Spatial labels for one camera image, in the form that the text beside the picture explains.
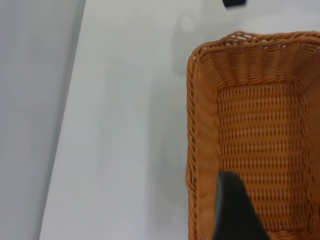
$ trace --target rectangular basket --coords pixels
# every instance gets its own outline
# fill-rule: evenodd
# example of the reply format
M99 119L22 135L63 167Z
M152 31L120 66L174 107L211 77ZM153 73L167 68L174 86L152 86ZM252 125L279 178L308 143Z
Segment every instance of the rectangular basket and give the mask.
M319 32L235 32L194 50L189 240L212 237L219 171L240 175L271 239L319 239L319 48Z

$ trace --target black object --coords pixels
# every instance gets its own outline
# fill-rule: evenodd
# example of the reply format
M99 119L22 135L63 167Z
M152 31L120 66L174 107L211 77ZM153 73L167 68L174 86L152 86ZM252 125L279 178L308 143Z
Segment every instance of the black object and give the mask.
M222 171L218 174L214 208L212 240L270 240L236 173Z
M222 0L226 8L245 5L247 0Z

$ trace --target basket rim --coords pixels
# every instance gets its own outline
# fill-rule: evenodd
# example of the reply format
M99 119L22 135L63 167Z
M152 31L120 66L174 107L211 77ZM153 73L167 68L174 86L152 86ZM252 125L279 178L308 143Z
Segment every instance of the basket rim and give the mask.
M252 47L283 47L291 44L311 44L320 48L320 32L318 31L295 31L274 34L258 34L252 32L235 31L220 40L208 41L198 46L190 55L189 61L196 60L206 53L214 53L225 50L252 48Z

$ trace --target white surface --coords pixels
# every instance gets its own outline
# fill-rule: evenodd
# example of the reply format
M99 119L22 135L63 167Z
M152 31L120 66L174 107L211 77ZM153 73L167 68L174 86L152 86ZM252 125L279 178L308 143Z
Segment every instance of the white surface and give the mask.
M188 56L236 30L320 30L308 2L88 0L40 239L186 240Z

